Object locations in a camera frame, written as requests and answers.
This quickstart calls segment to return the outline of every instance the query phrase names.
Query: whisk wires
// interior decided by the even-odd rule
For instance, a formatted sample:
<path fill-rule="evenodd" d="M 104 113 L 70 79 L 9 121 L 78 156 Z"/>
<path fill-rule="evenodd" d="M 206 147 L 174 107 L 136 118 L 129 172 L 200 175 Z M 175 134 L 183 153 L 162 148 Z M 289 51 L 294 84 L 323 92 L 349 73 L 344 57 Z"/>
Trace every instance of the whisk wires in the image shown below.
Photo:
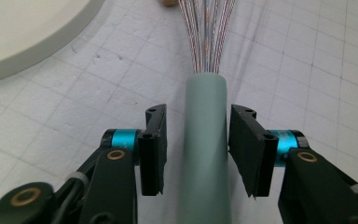
<path fill-rule="evenodd" d="M 235 0 L 179 0 L 196 74 L 219 72 L 234 3 Z"/>

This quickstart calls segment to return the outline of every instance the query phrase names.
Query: brass screw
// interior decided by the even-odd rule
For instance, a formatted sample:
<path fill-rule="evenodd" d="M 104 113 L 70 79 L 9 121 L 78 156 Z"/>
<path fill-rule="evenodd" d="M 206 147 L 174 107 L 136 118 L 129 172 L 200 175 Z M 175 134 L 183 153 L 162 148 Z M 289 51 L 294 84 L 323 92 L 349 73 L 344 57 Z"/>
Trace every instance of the brass screw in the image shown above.
<path fill-rule="evenodd" d="M 298 152 L 297 156 L 303 161 L 316 162 L 318 158 L 309 152 Z"/>
<path fill-rule="evenodd" d="M 24 206 L 35 201 L 42 191 L 38 188 L 23 189 L 11 198 L 10 203 L 15 207 Z"/>
<path fill-rule="evenodd" d="M 120 160 L 126 155 L 126 153 L 123 150 L 113 150 L 107 154 L 107 159 L 111 161 Z"/>

